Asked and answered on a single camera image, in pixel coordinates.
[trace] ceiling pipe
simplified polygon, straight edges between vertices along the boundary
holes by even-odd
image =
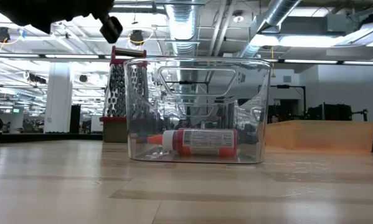
[[[230,19],[232,18],[233,13],[234,13],[234,7],[235,7],[236,2],[237,2],[237,0],[231,0],[231,2],[230,2],[229,8],[228,8],[228,14],[226,16],[224,26],[221,29],[221,34],[219,35],[218,43],[217,43],[217,46],[216,46],[215,51],[214,51],[214,56],[215,57],[218,56],[219,50],[222,46],[222,42],[224,41],[224,37],[225,37],[226,31],[228,29]]]
[[[215,23],[214,33],[212,34],[210,48],[209,48],[209,51],[207,53],[208,57],[211,56],[212,51],[214,49],[215,41],[217,41],[219,27],[221,25],[222,17],[224,16],[224,12],[225,12],[226,2],[227,2],[227,0],[221,0],[221,5],[219,6],[218,19],[217,19],[217,22]]]
[[[158,6],[155,2],[152,2],[151,4],[115,4],[110,12],[167,15],[164,6]]]
[[[280,24],[300,3],[301,0],[272,0],[268,10],[259,16],[255,16],[250,27],[252,39],[239,53],[239,57],[254,57],[261,45],[256,44],[254,36],[263,30],[273,29],[272,32],[280,31]]]
[[[171,40],[195,40],[197,27],[197,6],[166,5]],[[172,43],[176,56],[195,56],[196,44]]]

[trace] wooden tabletop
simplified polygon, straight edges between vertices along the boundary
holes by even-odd
[[[267,148],[235,166],[136,162],[100,141],[2,144],[3,223],[373,223],[373,153]]]

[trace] ceiling duct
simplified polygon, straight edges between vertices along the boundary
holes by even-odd
[[[373,14],[369,14],[358,24],[358,30],[343,37],[335,46],[359,46],[373,47]]]
[[[195,56],[197,44],[188,40],[196,39],[197,27],[197,6],[174,4],[166,5],[168,14],[169,33],[172,43],[172,50],[175,56]],[[179,81],[196,82],[197,73],[191,70],[181,70]],[[195,85],[179,85],[180,92],[191,92],[196,90]]]
[[[164,6],[158,6],[155,2],[151,4],[136,3],[136,4],[115,4],[111,12],[117,13],[147,13],[147,14],[163,14],[166,15]]]
[[[280,31],[280,24],[300,3],[301,0],[272,0],[268,10],[259,16],[255,16],[250,27],[252,39],[249,44],[239,53],[239,57],[254,57],[261,45],[255,43],[254,36],[263,30],[277,33]]]
[[[195,40],[197,26],[197,6],[167,5],[169,33],[172,40]],[[195,56],[196,43],[173,42],[172,49],[176,56]]]

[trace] silver ductwork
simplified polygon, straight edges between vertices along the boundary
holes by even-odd
[[[197,27],[197,6],[167,5],[169,33],[172,40],[194,40]],[[176,56],[195,56],[196,44],[172,43],[172,49]]]
[[[166,10],[162,5],[156,5],[155,2],[150,4],[115,4],[110,12],[117,13],[148,13],[166,15]]]
[[[263,14],[256,16],[250,27],[252,39],[250,43],[239,53],[239,57],[254,57],[261,45],[254,43],[254,36],[259,32],[270,27],[276,27],[275,30],[280,30],[280,24],[292,12],[292,10],[300,3],[301,0],[272,0],[268,6],[268,10]]]
[[[166,5],[168,15],[168,27],[171,40],[180,40],[172,43],[172,50],[175,56],[196,56],[197,45],[192,42],[182,43],[182,40],[195,40],[197,28],[197,6],[175,4]],[[179,80],[197,81],[197,72],[191,70],[181,70]],[[180,92],[193,92],[196,90],[195,85],[179,85]]]

